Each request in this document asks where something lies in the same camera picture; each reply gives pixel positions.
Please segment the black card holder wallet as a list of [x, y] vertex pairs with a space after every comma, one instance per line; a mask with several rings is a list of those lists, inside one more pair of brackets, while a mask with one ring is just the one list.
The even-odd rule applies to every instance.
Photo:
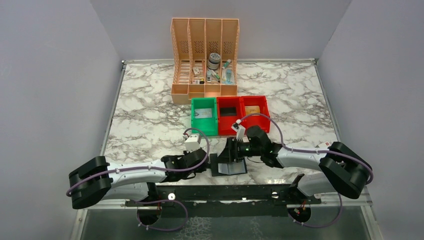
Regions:
[[231, 162], [231, 163], [218, 163], [218, 176], [212, 177], [221, 177], [221, 176], [233, 176], [233, 175], [242, 175], [247, 174], [247, 165], [245, 160], [240, 162]]

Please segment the red plastic bin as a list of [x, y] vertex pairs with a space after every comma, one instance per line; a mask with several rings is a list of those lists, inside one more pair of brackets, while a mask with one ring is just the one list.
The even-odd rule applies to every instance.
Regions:
[[236, 132], [232, 129], [232, 126], [245, 114], [242, 98], [239, 96], [221, 96], [216, 98], [216, 104], [218, 114], [218, 135], [235, 135]]
[[[262, 115], [270, 117], [270, 112], [268, 109], [267, 98], [264, 95], [250, 95], [250, 96], [242, 96], [243, 103], [243, 117], [246, 116], [245, 106], [260, 106], [260, 113]], [[242, 120], [241, 124], [248, 129], [252, 126], [259, 126], [264, 132], [270, 132], [271, 122], [268, 118], [262, 115], [252, 115]]]

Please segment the green plastic bin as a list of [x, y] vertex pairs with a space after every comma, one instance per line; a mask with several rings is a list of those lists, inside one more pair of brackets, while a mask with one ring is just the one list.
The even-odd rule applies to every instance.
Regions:
[[215, 97], [191, 99], [191, 127], [208, 137], [218, 136], [218, 110]]

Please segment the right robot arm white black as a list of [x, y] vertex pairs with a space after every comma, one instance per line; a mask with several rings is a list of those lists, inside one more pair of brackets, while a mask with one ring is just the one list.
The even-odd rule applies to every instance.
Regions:
[[270, 140], [259, 126], [246, 131], [247, 141], [228, 137], [217, 156], [220, 164], [241, 162], [247, 157], [259, 157], [270, 168], [303, 168], [315, 174], [299, 174], [290, 184], [286, 196], [304, 200], [315, 194], [337, 192], [358, 199], [364, 186], [373, 179], [372, 167], [342, 142], [328, 148], [292, 148]]

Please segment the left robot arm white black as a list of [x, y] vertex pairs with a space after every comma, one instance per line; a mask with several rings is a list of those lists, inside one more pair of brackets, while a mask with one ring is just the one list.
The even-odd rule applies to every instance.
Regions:
[[190, 175], [204, 172], [208, 160], [209, 152], [202, 148], [131, 164], [110, 163], [105, 156], [96, 156], [69, 173], [66, 196], [77, 210], [103, 200], [142, 201], [148, 198], [150, 185], [188, 180]]

